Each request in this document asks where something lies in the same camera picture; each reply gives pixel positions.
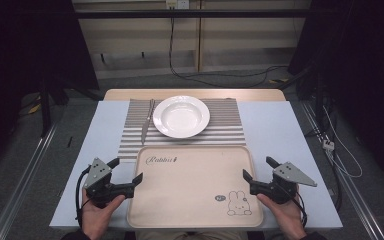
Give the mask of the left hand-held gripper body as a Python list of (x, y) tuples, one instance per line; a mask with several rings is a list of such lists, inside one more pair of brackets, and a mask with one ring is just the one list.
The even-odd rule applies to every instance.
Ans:
[(99, 208), (104, 208), (109, 202), (119, 195), (133, 198), (135, 187), (131, 183), (111, 183), (112, 170), (107, 163), (95, 158), (89, 168), (88, 176), (83, 188), (92, 203)]

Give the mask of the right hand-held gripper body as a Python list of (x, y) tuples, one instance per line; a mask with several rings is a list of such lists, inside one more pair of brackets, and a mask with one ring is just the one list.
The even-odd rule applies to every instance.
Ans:
[(270, 183), (253, 181), (249, 183), (250, 194), (264, 194), (277, 204), (284, 204), (292, 200), (297, 194), (297, 185), (303, 184), (316, 187), (317, 183), (308, 175), (303, 173), (291, 162), (280, 164), (273, 168), (273, 179)]

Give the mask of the person's right hand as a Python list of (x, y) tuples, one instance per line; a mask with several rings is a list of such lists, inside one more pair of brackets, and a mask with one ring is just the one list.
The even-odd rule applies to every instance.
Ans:
[(293, 201), (277, 204), (264, 194), (258, 194), (257, 198), (275, 216), (276, 222), (287, 240), (302, 240), (307, 236), (301, 222), (301, 211)]

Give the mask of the person's left hand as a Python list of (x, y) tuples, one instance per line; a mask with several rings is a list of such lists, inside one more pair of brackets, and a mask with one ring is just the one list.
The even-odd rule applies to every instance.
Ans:
[(82, 190), (82, 231), (91, 240), (100, 240), (105, 234), (113, 213), (125, 200), (124, 195), (114, 198), (105, 208), (96, 207)]

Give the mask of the silver table knife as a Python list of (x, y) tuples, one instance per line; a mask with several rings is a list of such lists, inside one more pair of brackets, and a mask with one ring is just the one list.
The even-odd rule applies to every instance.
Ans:
[(154, 105), (155, 105), (155, 99), (151, 99), (149, 102), (149, 109), (147, 113), (147, 117), (145, 119), (145, 122), (142, 125), (141, 129), (141, 144), (144, 145), (146, 141), (146, 136), (149, 128), (149, 124), (152, 118), (153, 110), (154, 110)]

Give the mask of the beige tray with rabbit print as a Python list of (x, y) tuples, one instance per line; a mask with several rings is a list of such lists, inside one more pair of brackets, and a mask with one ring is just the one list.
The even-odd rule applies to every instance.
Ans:
[(243, 173), (253, 172), (244, 146), (142, 148), (136, 172), (143, 175), (127, 214), (142, 229), (253, 228), (262, 206)]

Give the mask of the striped grey placemat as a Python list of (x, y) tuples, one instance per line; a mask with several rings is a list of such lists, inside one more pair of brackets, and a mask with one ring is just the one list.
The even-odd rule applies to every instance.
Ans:
[[(141, 144), (141, 129), (147, 117), (150, 100), (132, 99), (118, 149), (118, 157), (124, 162), (134, 162), (144, 146), (157, 145), (245, 145), (238, 104), (232, 98), (199, 99), (210, 111), (207, 127), (189, 138), (171, 138), (160, 133), (153, 123), (149, 124), (145, 144)], [(155, 100), (155, 107), (163, 100)]]

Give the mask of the white deep plate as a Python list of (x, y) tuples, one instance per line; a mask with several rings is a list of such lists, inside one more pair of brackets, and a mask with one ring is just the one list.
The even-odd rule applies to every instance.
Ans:
[(191, 96), (173, 96), (160, 102), (153, 112), (157, 130), (171, 138), (189, 138), (202, 132), (210, 120), (207, 105)]

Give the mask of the black horizontal bar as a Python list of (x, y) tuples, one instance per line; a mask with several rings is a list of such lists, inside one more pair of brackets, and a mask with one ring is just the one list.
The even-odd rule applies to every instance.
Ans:
[(315, 12), (307, 9), (278, 10), (123, 10), (77, 11), (79, 19), (117, 18), (293, 18), (307, 17)]

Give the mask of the metal floor rail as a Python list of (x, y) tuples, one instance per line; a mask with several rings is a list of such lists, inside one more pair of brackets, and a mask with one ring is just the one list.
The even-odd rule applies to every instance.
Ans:
[(9, 230), (21, 208), (28, 190), (32, 184), (41, 162), (55, 135), (58, 123), (53, 123), (45, 134), (40, 138), (38, 145), (29, 160), (29, 163), (18, 181), (15, 190), (11, 194), (4, 209), (0, 214), (0, 240), (6, 240)]
[[(328, 136), (321, 131), (321, 127), (316, 123), (316, 115), (310, 103), (301, 103), (301, 106), (307, 116), (309, 123), (313, 130), (316, 132), (318, 140), (322, 143), (323, 140), (328, 140)], [(370, 207), (367, 205), (353, 179), (357, 177), (351, 177), (345, 169), (343, 162), (341, 161), (338, 154), (334, 153), (333, 150), (326, 150), (322, 147), (325, 156), (331, 166), (337, 169), (338, 180), (341, 183), (343, 191), (347, 194), (353, 208), (355, 209), (361, 223), (363, 224), (366, 232), (371, 240), (384, 240), (384, 233), (373, 215)]]

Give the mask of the white wall socket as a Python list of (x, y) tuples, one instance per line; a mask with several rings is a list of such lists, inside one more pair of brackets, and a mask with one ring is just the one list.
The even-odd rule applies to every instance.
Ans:
[(190, 7), (189, 0), (166, 0), (167, 9), (187, 10)]

